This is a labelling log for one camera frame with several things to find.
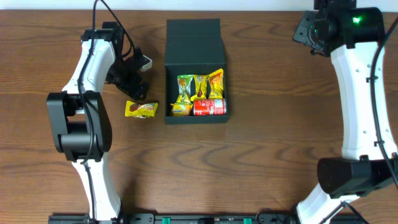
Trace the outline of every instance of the candy wrapper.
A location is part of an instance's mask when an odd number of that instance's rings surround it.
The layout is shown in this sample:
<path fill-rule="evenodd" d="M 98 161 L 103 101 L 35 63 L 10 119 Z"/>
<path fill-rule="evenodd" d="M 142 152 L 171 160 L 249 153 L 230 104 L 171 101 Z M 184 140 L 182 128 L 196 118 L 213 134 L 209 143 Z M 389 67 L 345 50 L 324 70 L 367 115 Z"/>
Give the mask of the candy wrapper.
<path fill-rule="evenodd" d="M 192 104 L 172 103 L 171 116 L 189 116 L 191 114 Z"/>
<path fill-rule="evenodd" d="M 196 94 L 191 97 L 191 101 L 206 99 L 207 75 L 194 75 Z"/>
<path fill-rule="evenodd" d="M 193 75 L 177 76 L 179 96 L 176 103 L 191 103 L 191 82 Z"/>
<path fill-rule="evenodd" d="M 209 84 L 211 87 L 209 99 L 223 98 L 223 91 L 224 91 L 223 78 L 224 78 L 224 70 L 222 68 L 209 75 Z"/>
<path fill-rule="evenodd" d="M 127 101 L 124 115 L 135 118 L 154 118 L 157 106 L 158 103 L 147 103 L 140 105 L 132 101 Z"/>

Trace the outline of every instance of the red cylindrical package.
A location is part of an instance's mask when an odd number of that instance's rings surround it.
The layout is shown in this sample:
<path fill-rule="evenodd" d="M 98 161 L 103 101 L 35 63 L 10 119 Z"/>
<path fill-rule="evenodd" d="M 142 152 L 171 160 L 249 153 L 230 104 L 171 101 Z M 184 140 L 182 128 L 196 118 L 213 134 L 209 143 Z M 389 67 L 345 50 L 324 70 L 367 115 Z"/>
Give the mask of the red cylindrical package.
<path fill-rule="evenodd" d="M 195 100 L 193 102 L 193 115 L 221 115 L 226 114 L 225 99 Z"/>

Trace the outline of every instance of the black box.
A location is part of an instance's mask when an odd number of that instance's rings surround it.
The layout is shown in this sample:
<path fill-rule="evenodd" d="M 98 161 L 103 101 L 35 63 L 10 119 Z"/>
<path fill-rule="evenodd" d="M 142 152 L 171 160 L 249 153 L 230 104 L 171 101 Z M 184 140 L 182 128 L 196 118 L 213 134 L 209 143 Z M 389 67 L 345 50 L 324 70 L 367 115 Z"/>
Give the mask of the black box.
<path fill-rule="evenodd" d="M 166 70 L 167 124 L 224 123 L 228 116 L 225 55 L 219 19 L 173 19 L 167 21 L 167 43 L 164 67 Z M 208 75 L 217 69 L 224 70 L 224 92 L 226 114 L 211 116 L 170 116 L 171 103 L 178 97 L 178 75 Z M 192 80 L 191 96 L 195 94 Z"/>

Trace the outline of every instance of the wood grain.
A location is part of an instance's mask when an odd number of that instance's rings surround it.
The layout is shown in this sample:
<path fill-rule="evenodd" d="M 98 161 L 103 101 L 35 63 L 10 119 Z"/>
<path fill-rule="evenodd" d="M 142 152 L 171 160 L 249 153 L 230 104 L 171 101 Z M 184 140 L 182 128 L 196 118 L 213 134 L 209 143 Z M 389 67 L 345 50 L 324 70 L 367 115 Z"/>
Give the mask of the wood grain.
<path fill-rule="evenodd" d="M 124 117 L 127 96 L 105 86 L 113 128 L 109 153 L 128 212 L 256 213 L 289 210 L 317 183 L 317 160 L 341 154 L 343 121 L 330 59 L 292 42 L 301 12 L 117 11 L 134 43 L 154 60 L 142 76 L 155 119 Z M 396 14 L 385 14 L 389 26 Z M 164 123 L 167 19 L 221 18 L 228 59 L 226 124 Z M 97 24 L 112 21 L 98 12 Z M 87 213 L 78 174 L 56 152 L 45 99 L 69 81 L 91 11 L 0 12 L 0 223 L 46 223 Z M 385 57 L 389 118 L 398 139 L 398 35 Z M 354 206 L 371 223 L 396 223 L 393 186 Z"/>

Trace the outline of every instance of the yellow wrapper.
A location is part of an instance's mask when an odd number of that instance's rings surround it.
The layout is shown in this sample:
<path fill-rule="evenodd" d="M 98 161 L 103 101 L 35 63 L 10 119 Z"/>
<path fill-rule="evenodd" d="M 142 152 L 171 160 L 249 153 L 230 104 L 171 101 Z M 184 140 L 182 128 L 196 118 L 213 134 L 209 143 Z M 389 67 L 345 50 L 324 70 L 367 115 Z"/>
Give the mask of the yellow wrapper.
<path fill-rule="evenodd" d="M 194 75 L 196 94 L 191 97 L 191 101 L 206 99 L 207 75 Z"/>
<path fill-rule="evenodd" d="M 176 103 L 191 103 L 191 82 L 193 75 L 179 75 L 177 76 L 178 81 L 178 92 L 180 93 Z"/>
<path fill-rule="evenodd" d="M 189 116 L 191 114 L 192 104 L 172 103 L 171 116 Z"/>
<path fill-rule="evenodd" d="M 221 68 L 209 75 L 209 84 L 211 91 L 209 99 L 222 99 L 224 84 L 223 84 L 224 70 Z"/>
<path fill-rule="evenodd" d="M 140 105 L 132 101 L 127 101 L 124 115 L 135 118 L 154 118 L 157 106 L 158 103 L 147 103 Z"/>

